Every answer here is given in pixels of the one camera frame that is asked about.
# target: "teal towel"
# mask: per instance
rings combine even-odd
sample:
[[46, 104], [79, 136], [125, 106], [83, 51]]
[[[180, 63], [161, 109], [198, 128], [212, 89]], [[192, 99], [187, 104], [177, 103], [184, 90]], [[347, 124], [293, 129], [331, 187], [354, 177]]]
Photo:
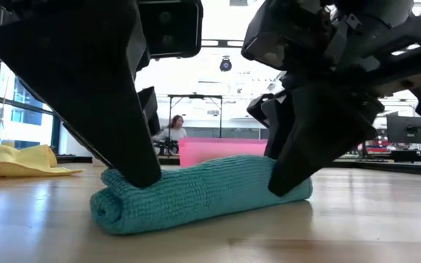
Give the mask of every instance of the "teal towel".
[[117, 170], [110, 169], [102, 174], [107, 188], [91, 198], [92, 218], [110, 234], [127, 235], [311, 196], [311, 179], [284, 197], [269, 192], [274, 164], [274, 160], [260, 156], [215, 159], [162, 171], [162, 179], [146, 189], [135, 188]]

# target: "pink board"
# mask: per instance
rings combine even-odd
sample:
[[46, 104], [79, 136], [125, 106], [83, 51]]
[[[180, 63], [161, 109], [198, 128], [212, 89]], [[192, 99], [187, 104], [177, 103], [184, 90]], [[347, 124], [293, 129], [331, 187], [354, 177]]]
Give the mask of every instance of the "pink board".
[[184, 138], [178, 142], [180, 165], [190, 167], [204, 161], [251, 154], [263, 156], [267, 140], [235, 138]]

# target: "yellow cloth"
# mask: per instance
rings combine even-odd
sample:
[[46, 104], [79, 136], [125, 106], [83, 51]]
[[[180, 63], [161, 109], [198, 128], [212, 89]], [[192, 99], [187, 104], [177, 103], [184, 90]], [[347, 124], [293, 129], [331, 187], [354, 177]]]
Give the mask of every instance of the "yellow cloth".
[[53, 151], [47, 145], [17, 150], [0, 145], [0, 177], [42, 177], [73, 175], [82, 170], [69, 170], [57, 167]]

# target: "wooden table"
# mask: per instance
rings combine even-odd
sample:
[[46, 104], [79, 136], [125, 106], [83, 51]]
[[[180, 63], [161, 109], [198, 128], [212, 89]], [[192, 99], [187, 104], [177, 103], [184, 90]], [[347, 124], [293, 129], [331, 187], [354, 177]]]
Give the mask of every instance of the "wooden table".
[[79, 176], [0, 179], [0, 262], [417, 263], [421, 176], [324, 169], [298, 202], [129, 237], [91, 222], [101, 168]]

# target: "computer monitor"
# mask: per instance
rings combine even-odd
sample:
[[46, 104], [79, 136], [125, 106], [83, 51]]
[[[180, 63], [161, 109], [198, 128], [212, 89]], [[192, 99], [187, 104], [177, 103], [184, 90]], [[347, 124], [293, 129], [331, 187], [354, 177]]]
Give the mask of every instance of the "computer monitor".
[[421, 144], [421, 117], [387, 116], [386, 119], [390, 142]]

